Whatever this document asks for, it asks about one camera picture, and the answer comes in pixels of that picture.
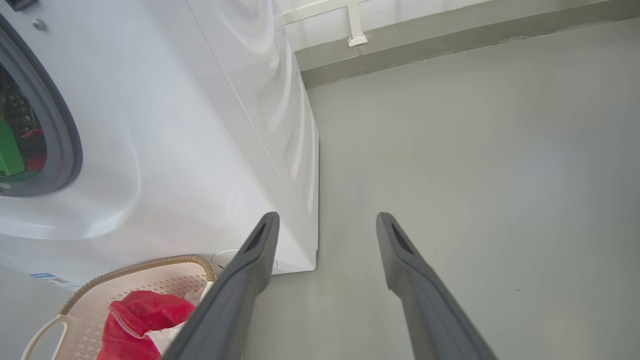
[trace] white cloth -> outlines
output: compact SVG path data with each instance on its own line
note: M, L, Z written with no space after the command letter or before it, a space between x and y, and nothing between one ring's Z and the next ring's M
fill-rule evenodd
M198 306L200 303L200 298L202 298L202 292L204 291L205 286L202 286L198 291L189 291L185 296L184 300L187 300L191 305ZM160 355L164 355L166 349L169 348L173 339L178 336L178 333L182 329L183 323L179 323L174 327L170 327L168 329L161 330L151 330L147 331L145 335L147 335L151 341L154 342L156 349Z

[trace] screw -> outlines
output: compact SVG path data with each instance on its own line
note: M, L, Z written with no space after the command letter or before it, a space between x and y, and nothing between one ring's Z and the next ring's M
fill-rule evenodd
M35 18L31 21L31 25L38 31L47 31L47 24L42 19Z

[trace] laundry basket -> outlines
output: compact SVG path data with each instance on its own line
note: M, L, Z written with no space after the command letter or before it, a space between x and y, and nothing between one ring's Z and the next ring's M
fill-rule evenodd
M28 360L40 338L57 323L64 325L52 360L95 359L102 347L102 329L114 300L122 300L136 290L184 297L189 291L211 288L216 275L211 265L194 255L172 256L128 266L91 280L62 307L60 314L46 323L27 345L22 360Z

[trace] red clothing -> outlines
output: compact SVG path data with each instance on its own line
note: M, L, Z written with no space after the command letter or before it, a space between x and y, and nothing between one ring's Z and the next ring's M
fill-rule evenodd
M193 310L193 305L180 297L144 290L112 302L97 360L158 360L160 353L145 335L147 331L185 322Z

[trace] baseboard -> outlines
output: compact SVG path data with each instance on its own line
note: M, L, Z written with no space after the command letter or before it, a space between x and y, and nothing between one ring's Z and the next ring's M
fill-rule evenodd
M640 0L493 0L296 51L306 88L583 26L640 17Z

